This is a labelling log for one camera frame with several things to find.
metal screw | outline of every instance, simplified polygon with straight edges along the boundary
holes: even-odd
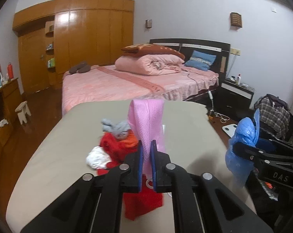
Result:
[[[209,172],[205,172],[205,173],[203,174],[203,178],[204,178],[205,180],[211,180],[211,179],[212,179],[212,174],[209,173]]]
[[[169,164],[166,165],[166,168],[169,169],[169,170],[173,170],[173,169],[176,168],[176,165],[173,164],[173,163],[169,163]]]
[[[82,176],[82,179],[85,180],[85,181],[89,181],[93,178],[93,175],[90,174],[90,173],[85,173],[83,176]]]
[[[129,168],[129,165],[127,165],[127,164],[121,164],[120,165],[121,170],[127,170],[128,168]]]

nightstand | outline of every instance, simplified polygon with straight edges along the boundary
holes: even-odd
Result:
[[[250,104],[254,91],[233,83],[230,80],[222,82],[217,89],[217,96],[214,101],[215,112],[240,121],[242,118],[253,117],[253,110]]]

electrical outlet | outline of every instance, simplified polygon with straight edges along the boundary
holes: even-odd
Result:
[[[231,54],[240,56],[241,55],[241,52],[238,49],[231,48]]]

brown slipper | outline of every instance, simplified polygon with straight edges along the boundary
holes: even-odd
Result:
[[[87,66],[86,61],[82,61],[80,64],[71,67],[70,70],[69,70],[69,73],[70,74],[75,74],[79,69],[81,69],[84,66]]]
[[[78,70],[79,74],[86,73],[90,71],[90,65],[83,66],[81,69]]]

plastic ring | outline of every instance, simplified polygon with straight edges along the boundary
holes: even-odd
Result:
[[[153,181],[153,179],[152,179],[152,178],[149,178],[149,179],[146,180],[146,186],[147,186],[149,189],[153,189],[153,187],[150,186],[150,184],[149,184],[150,181]]]

